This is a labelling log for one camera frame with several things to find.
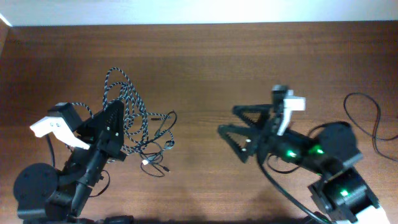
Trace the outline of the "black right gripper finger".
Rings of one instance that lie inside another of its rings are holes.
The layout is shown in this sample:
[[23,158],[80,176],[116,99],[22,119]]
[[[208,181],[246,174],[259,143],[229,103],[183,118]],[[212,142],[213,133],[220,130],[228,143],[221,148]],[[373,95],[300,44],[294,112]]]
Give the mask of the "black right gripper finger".
[[239,160],[246,163],[249,156],[255,155],[264,136],[260,130],[243,126],[219,125],[218,134],[230,146]]
[[270,119],[272,105],[237,105],[233,106],[232,113],[252,128],[263,128]]

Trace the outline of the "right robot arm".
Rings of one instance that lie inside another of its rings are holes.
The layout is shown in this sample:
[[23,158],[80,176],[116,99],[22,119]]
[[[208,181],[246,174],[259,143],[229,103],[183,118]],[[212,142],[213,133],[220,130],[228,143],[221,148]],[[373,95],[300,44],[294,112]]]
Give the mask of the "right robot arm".
[[[221,125],[218,134],[240,161],[247,162],[255,156],[265,178],[314,222],[389,223],[376,194],[355,168],[363,155],[351,126],[341,121],[327,123],[311,138],[289,128],[292,112],[302,109],[303,106],[235,106],[233,113],[245,126]],[[326,218],[309,210],[270,175],[265,165],[272,156],[319,176],[308,189]]]

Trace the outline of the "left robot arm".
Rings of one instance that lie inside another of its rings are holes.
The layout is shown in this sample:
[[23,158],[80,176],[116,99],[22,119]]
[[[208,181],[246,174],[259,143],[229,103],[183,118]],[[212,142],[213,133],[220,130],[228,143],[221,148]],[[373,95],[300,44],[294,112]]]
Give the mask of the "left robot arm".
[[58,103],[30,126],[38,138],[53,134],[72,147],[62,170],[46,163],[26,167],[14,182],[17,216],[24,223],[91,223],[80,214],[110,159],[124,161],[124,103],[116,100],[82,121],[71,103]]

